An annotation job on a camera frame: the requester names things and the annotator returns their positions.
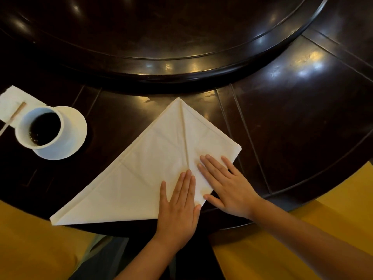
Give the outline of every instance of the folded napkin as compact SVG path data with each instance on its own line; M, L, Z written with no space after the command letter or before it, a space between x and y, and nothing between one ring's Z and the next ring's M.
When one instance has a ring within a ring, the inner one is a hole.
M0 120L7 122L23 101L26 102L26 106L10 124L13 128L18 126L23 115L29 112L32 108L37 105L45 105L45 103L13 85L0 95Z
M53 225L153 219L159 191L167 183L170 200L182 171L196 178L195 203L212 188L197 169L200 155L224 164L235 160L241 146L180 98L175 99L97 178L50 217Z

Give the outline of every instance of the hand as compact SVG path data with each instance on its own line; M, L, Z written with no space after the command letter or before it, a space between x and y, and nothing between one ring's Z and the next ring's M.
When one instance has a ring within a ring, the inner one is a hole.
M225 156L221 159L231 173L212 156L200 156L205 167L198 163L198 169L220 197L205 194L203 198L226 213L252 219L256 205L262 198Z
M195 177L188 170L179 176L170 202L166 197L166 182L161 184L157 231L154 240L178 252L193 236L201 205L194 206Z

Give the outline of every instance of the dark wooden table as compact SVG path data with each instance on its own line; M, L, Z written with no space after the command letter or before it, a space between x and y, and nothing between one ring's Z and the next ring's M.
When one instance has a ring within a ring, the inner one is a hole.
M204 91L190 86L187 93L181 86L93 80L1 34L0 92L15 85L50 106L73 106L89 131L75 155L47 161L23 148L8 128L0 137L0 199L49 219L180 96L242 146L235 164L260 195L285 210L309 202L373 156L372 2L329 0L268 65L232 76L230 84L217 81ZM206 203L198 230L248 222ZM130 237L151 234L156 220L76 227Z

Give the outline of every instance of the yellow seat cushion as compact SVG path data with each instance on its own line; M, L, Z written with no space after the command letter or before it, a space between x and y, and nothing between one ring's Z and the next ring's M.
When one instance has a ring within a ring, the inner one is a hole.
M372 187L373 167L366 164L325 196L291 213L373 255L373 230L368 222L373 204L369 202L372 195L367 195ZM227 280L319 279L301 259L255 224L219 231L210 235L210 242Z
M0 278L66 280L95 237L0 201Z

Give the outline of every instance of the chopstick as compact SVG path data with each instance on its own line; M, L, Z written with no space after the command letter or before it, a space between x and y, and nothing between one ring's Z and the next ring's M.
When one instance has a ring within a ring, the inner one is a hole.
M21 112L21 110L26 106L26 103L23 101L20 106L18 106L16 112L10 117L10 119L6 122L3 128L0 131L0 136L5 132L6 128L13 122L14 118Z

